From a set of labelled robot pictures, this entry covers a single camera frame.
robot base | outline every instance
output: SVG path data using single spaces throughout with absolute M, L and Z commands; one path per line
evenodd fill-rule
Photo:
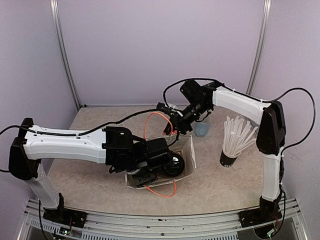
M 59 193 L 59 206 L 57 209 L 44 209 L 43 218 L 58 224 L 83 229 L 87 219 L 87 213 L 64 207 L 64 197 Z
M 238 213 L 240 218 L 240 223 L 242 228 L 269 223 L 276 220 L 276 217 L 278 219 L 282 218 L 281 211 L 278 207 L 278 210 L 275 211 L 272 215 L 268 217 L 262 217 L 262 211 L 261 208 L 255 208 L 250 210 L 244 210 Z

black cable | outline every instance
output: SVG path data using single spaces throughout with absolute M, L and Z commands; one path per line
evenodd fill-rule
M 307 94 L 309 95 L 311 101 L 312 101 L 312 106 L 313 106 L 312 124 L 311 124 L 311 127 L 310 127 L 309 131 L 308 131 L 307 134 L 304 136 L 304 138 L 302 138 L 300 141 L 297 141 L 296 143 L 293 143 L 293 144 L 290 144 L 290 145 L 288 145 L 288 146 L 285 146 L 285 147 L 283 148 L 281 154 L 284 152 L 284 150 L 286 150 L 286 149 L 288 149 L 288 148 L 291 148 L 291 147 L 294 147 L 294 146 L 296 146 L 296 145 L 299 145 L 299 144 L 301 144 L 303 141 L 305 141 L 305 140 L 307 139 L 307 137 L 309 137 L 309 135 L 310 135 L 310 133 L 312 132 L 312 130 L 314 129 L 315 122 L 316 122 L 316 103 L 315 103 L 315 99 L 314 99 L 314 97 L 312 96 L 312 94 L 311 94 L 308 90 L 306 90 L 306 89 L 304 89 L 304 88 L 302 88 L 302 87 L 294 87 L 294 88 L 291 88 L 291 89 L 287 90 L 284 94 L 282 94 L 281 96 L 277 97 L 277 98 L 274 99 L 274 100 L 271 100 L 271 101 L 262 101 L 263 103 L 269 104 L 269 103 L 272 103 L 272 102 L 274 102 L 274 101 L 278 101 L 279 99 L 283 98 L 283 97 L 284 97 L 285 95 L 287 95 L 288 93 L 290 93 L 290 92 L 292 92 L 292 91 L 296 91 L 296 90 L 297 90 L 297 91 L 298 91 L 298 90 L 304 91 L 305 93 L 307 93 Z
M 45 238 L 45 240 L 48 240 L 45 231 L 44 231 L 44 226 L 42 225 L 42 220 L 41 220 L 41 201 L 39 200 L 39 222 L 40 222 L 40 228 L 41 228 L 41 232 L 43 234 L 43 237 Z
M 168 89 L 170 89 L 171 87 L 177 85 L 177 84 L 180 84 L 180 83 L 183 83 L 183 82 L 187 82 L 187 81 L 191 81 L 191 80 L 205 80 L 205 81 L 217 81 L 218 83 L 220 83 L 218 80 L 216 79 L 213 79 L 213 78 L 201 78 L 201 77 L 195 77 L 195 78 L 187 78 L 187 79 L 183 79 L 183 80 L 180 80 L 180 81 L 177 81 L 173 84 L 171 84 L 170 86 L 166 87 L 165 90 L 163 91 L 163 100 L 165 102 L 165 104 L 168 106 L 168 103 L 167 103 L 167 98 L 166 98 L 166 92 Z M 229 91 L 232 91 L 236 94 L 239 94 L 239 95 L 242 95 L 242 96 L 245 96 L 247 98 L 250 98 L 250 99 L 253 99 L 255 101 L 258 101 L 258 102 L 262 102 L 262 103 L 265 103 L 265 104 L 271 104 L 275 101 L 278 101 L 279 99 L 283 98 L 285 95 L 287 95 L 289 92 L 292 92 L 292 91 L 304 91 L 305 93 L 307 93 L 309 95 L 309 97 L 311 98 L 311 101 L 312 101 L 312 105 L 313 105 L 313 119 L 312 119 L 312 124 L 311 124 L 311 127 L 309 129 L 309 131 L 307 132 L 307 134 L 304 136 L 304 138 L 302 138 L 300 141 L 296 142 L 296 143 L 293 143 L 293 144 L 290 144 L 286 147 L 283 148 L 281 154 L 284 152 L 284 150 L 288 149 L 288 148 L 291 148 L 291 147 L 294 147 L 296 145 L 299 145 L 301 144 L 302 142 L 304 142 L 307 137 L 310 135 L 310 133 L 312 132 L 313 128 L 314 128 L 314 125 L 315 125 L 315 122 L 316 122 L 316 103 L 315 103 L 315 100 L 312 96 L 312 94 L 306 90 L 305 88 L 302 88 L 302 87 L 293 87 L 293 88 L 290 88 L 289 90 L 287 90 L 285 93 L 283 93 L 281 96 L 277 97 L 276 99 L 273 99 L 273 100 L 268 100 L 268 101 L 261 101 L 260 99 L 256 98 L 256 97 L 253 97 L 253 96 L 250 96 L 250 95 L 247 95 L 245 93 L 242 93 L 242 92 L 239 92 L 239 91 L 236 91 L 236 90 L 233 90 L 231 89 L 230 87 L 226 86 L 224 83 L 221 83 L 222 86 L 226 89 L 228 89 Z
M 282 187 L 281 187 L 281 192 L 282 192 L 283 195 L 284 195 L 284 200 L 283 200 L 283 216 L 282 216 L 282 221 L 281 221 L 280 227 L 279 227 L 279 228 L 276 230 L 276 232 L 271 236 L 272 238 L 280 232 L 280 229 L 281 229 L 282 226 L 284 225 L 285 217 L 286 217 L 286 200 L 287 200 L 287 197 L 286 197 L 286 192 L 284 191 L 284 189 L 283 189 Z
M 165 88 L 165 90 L 163 91 L 163 94 L 162 94 L 162 96 L 163 96 L 163 101 L 164 101 L 164 103 L 165 103 L 165 105 L 166 105 L 167 107 L 169 107 L 169 106 L 168 106 L 168 103 L 167 103 L 167 98 L 166 98 L 166 92 L 168 91 L 168 89 L 170 89 L 170 88 L 172 88 L 173 86 L 178 85 L 178 84 L 180 84 L 180 83 L 187 82 L 187 81 L 191 81 L 191 80 L 204 80 L 204 81 L 217 81 L 217 82 L 218 82 L 218 80 L 215 80 L 215 79 L 213 79 L 213 78 L 201 78 L 201 77 L 187 78 L 187 79 L 183 79 L 183 80 L 177 81 L 177 82 L 175 82 L 175 83 L 167 86 L 167 87 Z
M 172 143 L 170 143 L 168 145 L 168 147 L 171 147 L 173 144 L 175 144 L 179 140 L 179 136 L 180 136 L 180 131 L 178 129 L 177 121 L 176 121 L 176 119 L 174 117 L 172 119 L 173 119 L 173 123 L 174 123 L 174 125 L 176 127 L 176 135 L 175 135 L 175 140 Z
M 167 98 L 166 98 L 166 92 L 167 92 L 170 88 L 172 88 L 173 86 L 178 85 L 178 84 L 180 84 L 180 83 L 187 82 L 187 81 L 192 81 L 192 80 L 203 80 L 203 81 L 218 82 L 218 83 L 221 83 L 221 85 L 222 85 L 224 88 L 226 88 L 226 89 L 228 89 L 228 90 L 230 90 L 230 91 L 232 91 L 232 92 L 234 92 L 234 93 L 236 93 L 236 94 L 240 94 L 240 95 L 242 95 L 242 96 L 245 96 L 245 97 L 247 97 L 247 98 L 250 98 L 250 99 L 253 99 L 253 100 L 256 100 L 256 101 L 260 102 L 260 99 L 254 97 L 254 96 L 250 96 L 250 95 L 247 95 L 247 94 L 245 94 L 245 93 L 242 93 L 242 92 L 233 90 L 232 88 L 226 86 L 224 83 L 222 83 L 222 82 L 220 82 L 220 81 L 218 81 L 218 80 L 216 80 L 216 79 L 213 79 L 213 78 L 194 77 L 194 78 L 186 78 L 186 79 L 177 81 L 177 82 L 175 82 L 175 83 L 167 86 L 167 87 L 165 88 L 165 90 L 163 91 L 163 94 L 162 94 L 162 95 L 163 95 L 163 101 L 164 101 L 165 105 L 168 107 Z
M 49 135 L 49 136 L 60 136 L 60 137 L 80 137 L 80 136 L 84 136 L 84 135 L 87 135 L 87 134 L 90 134 L 96 130 L 99 130 L 107 125 L 110 125 L 110 124 L 121 124 L 123 123 L 124 121 L 132 118 L 132 117 L 135 117 L 137 115 L 140 115 L 140 114 L 144 114 L 144 113 L 148 113 L 148 112 L 155 112 L 155 111 L 158 111 L 156 108 L 154 109 L 148 109 L 148 110 L 143 110 L 143 111 L 137 111 L 129 116 L 126 116 L 124 117 L 123 119 L 119 120 L 119 121 L 109 121 L 109 122 L 106 122 L 104 124 L 101 124 L 100 126 L 97 126 L 91 130 L 88 130 L 88 131 L 84 131 L 84 132 L 81 132 L 79 134 L 76 134 L 76 133 L 57 133 L 57 132 L 46 132 L 46 131 L 35 131 L 35 130 L 31 130 L 29 128 L 26 128 L 26 127 L 23 127 L 23 126 L 19 126 L 19 125 L 11 125 L 11 126 L 8 126 L 7 128 L 5 128 L 4 130 L 2 130 L 0 132 L 0 135 L 2 133 L 4 133 L 5 131 L 7 131 L 8 129 L 12 129 L 12 128 L 18 128 L 18 129 L 22 129 L 22 130 L 25 130 L 25 131 L 28 131 L 28 132 L 31 132 L 33 134 L 39 134 L 39 135 Z

black cup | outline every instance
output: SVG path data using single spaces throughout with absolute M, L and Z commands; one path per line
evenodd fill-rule
M 230 168 L 232 166 L 232 164 L 234 164 L 236 159 L 237 159 L 237 157 L 235 157 L 235 158 L 228 157 L 224 154 L 224 151 L 221 151 L 220 163 L 222 166 L 224 166 L 226 168 Z

clear plastic cup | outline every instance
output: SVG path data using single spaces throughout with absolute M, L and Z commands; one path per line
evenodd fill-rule
M 210 122 L 211 122 L 211 116 L 208 116 L 202 122 L 195 122 L 194 134 L 198 138 L 203 138 L 204 136 L 206 136 L 210 129 Z

metal frame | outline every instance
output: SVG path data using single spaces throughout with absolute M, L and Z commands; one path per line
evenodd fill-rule
M 270 8 L 271 8 L 271 0 L 264 0 L 264 8 L 263 8 L 263 14 L 262 14 L 262 22 L 260 27 L 260 33 L 259 33 L 259 39 L 258 39 L 258 45 L 255 52 L 254 62 L 251 70 L 250 80 L 249 84 L 246 90 L 246 94 L 251 95 L 257 78 L 257 73 L 259 69 L 259 64 L 264 48 L 266 33 L 267 33 L 267 26 L 269 22 L 269 15 L 270 15 Z
M 79 99 L 79 95 L 78 95 L 78 92 L 76 89 L 74 79 L 71 74 L 71 69 L 70 69 L 69 60 L 68 60 L 67 51 L 66 51 L 66 46 L 65 46 L 65 42 L 64 42 L 64 35 L 63 35 L 61 21 L 60 21 L 58 0 L 50 0 L 50 4 L 51 4 L 51 11 L 52 11 L 53 21 L 54 21 L 54 26 L 55 26 L 55 32 L 56 32 L 56 35 L 58 38 L 60 54 L 61 54 L 67 82 L 69 85 L 69 89 L 71 91 L 74 105 L 75 105 L 77 111 L 79 111 L 81 108 L 81 103 L 80 103 L 80 99 Z
M 284 208 L 284 199 L 279 204 Z M 24 211 L 17 240 L 25 240 L 30 227 L 40 229 L 39 202 L 30 199 Z M 84 228 L 72 228 L 69 238 L 76 240 L 146 240 L 146 239 L 179 239 L 179 240 L 237 240 L 242 228 L 238 212 L 243 209 L 197 215 L 181 216 L 140 216 L 86 211 L 88 213 Z M 308 240 L 306 226 L 295 198 L 286 201 L 285 219 L 295 222 L 299 240 Z M 60 227 L 68 226 L 42 220 L 46 232 L 54 233 Z M 258 228 L 268 223 L 254 226 Z
M 75 104 L 76 109 L 79 111 L 80 108 L 82 107 L 80 98 L 76 89 L 76 85 L 71 73 L 71 68 L 67 56 L 67 51 L 66 51 L 66 46 L 64 42 L 64 36 L 63 36 L 63 30 L 62 30 L 62 25 L 60 21 L 60 15 L 59 15 L 59 5 L 58 5 L 58 0 L 50 0 L 51 4 L 51 11 L 52 11 L 52 16 L 54 20 L 54 25 L 55 25 L 55 31 L 56 35 L 58 38 L 58 43 L 59 43 L 59 49 L 60 49 L 60 54 L 61 58 L 63 61 L 63 66 L 65 70 L 65 74 L 67 77 L 69 89 L 71 91 L 72 99 Z M 264 42 L 266 38 L 266 33 L 267 33 L 267 26 L 268 26 L 268 21 L 269 21 L 269 15 L 270 15 L 270 8 L 271 8 L 271 0 L 264 0 L 264 7 L 263 7 L 263 14 L 262 14 L 262 21 L 261 21 L 261 27 L 260 27 L 260 33 L 259 33 L 259 38 L 258 38 L 258 45 L 256 48 L 255 52 L 255 57 L 253 61 L 253 66 L 250 74 L 250 80 L 248 83 L 248 87 L 246 90 L 246 94 L 251 95 L 255 86 L 256 82 L 256 77 L 259 69 L 259 64 L 263 52 L 263 47 L 264 47 Z

